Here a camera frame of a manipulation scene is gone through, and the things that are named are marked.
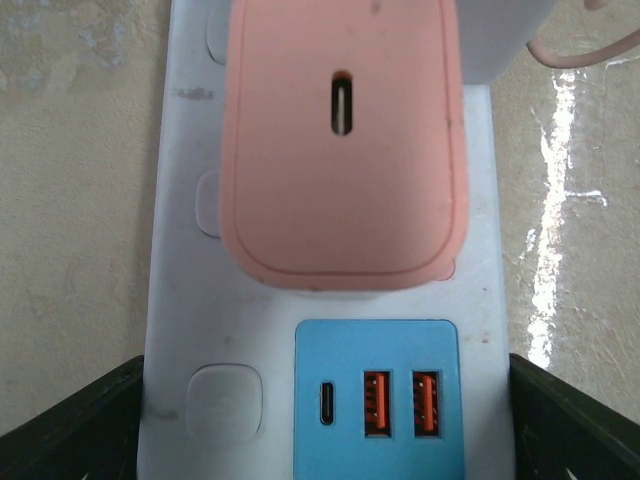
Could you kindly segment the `white power strip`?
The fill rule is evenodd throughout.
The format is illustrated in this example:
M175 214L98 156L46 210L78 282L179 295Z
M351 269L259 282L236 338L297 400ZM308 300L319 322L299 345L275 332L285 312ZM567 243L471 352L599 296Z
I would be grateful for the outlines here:
M216 238L226 4L171 8L137 453L141 479L511 479L490 89L464 89L470 227L452 276L298 292Z

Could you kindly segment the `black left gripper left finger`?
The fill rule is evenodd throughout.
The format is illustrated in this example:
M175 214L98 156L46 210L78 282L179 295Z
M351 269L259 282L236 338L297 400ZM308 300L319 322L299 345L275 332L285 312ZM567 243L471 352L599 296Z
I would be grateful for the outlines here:
M139 355L1 436L3 479L135 479Z

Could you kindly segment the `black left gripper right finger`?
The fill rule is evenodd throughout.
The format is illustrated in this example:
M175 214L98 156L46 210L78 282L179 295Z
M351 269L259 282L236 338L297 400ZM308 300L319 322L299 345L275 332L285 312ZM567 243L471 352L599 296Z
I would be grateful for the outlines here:
M518 479L637 479L639 425L517 354L509 388Z

